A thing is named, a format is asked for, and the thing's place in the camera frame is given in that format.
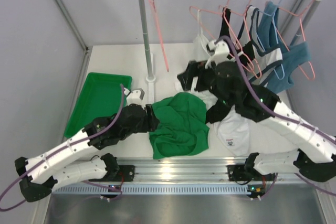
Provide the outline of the green tank top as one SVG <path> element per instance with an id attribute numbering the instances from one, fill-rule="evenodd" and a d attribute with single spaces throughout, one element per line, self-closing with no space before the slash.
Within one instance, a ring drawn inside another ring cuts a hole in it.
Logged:
<path id="1" fill-rule="evenodd" d="M 152 104 L 160 121 L 149 133 L 153 159 L 194 156 L 209 149 L 206 105 L 197 96 L 180 92 Z"/>

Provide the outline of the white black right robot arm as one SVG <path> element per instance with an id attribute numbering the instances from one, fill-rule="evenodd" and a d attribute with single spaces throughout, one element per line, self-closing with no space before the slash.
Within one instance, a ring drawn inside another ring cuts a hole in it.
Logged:
<path id="1" fill-rule="evenodd" d="M 244 163 L 249 179 L 292 173 L 322 183 L 335 177 L 335 137 L 303 120 L 267 88 L 248 85 L 237 63 L 225 61 L 206 68 L 203 61 L 190 61 L 177 79 L 183 91 L 208 91 L 217 97 L 209 122 L 234 108 L 242 117 L 260 123 L 296 146 L 288 152 L 249 154 Z"/>

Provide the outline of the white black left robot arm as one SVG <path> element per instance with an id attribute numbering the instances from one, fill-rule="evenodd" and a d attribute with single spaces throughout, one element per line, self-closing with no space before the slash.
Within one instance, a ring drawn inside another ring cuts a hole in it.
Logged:
<path id="1" fill-rule="evenodd" d="M 132 134 L 153 132 L 159 123 L 153 105 L 131 104 L 112 116 L 94 119 L 74 136 L 39 156 L 18 158 L 15 167 L 21 194 L 27 202 L 35 202 L 77 182 L 116 179 L 120 169 L 112 154 L 80 164 L 75 161 L 116 145 Z"/>

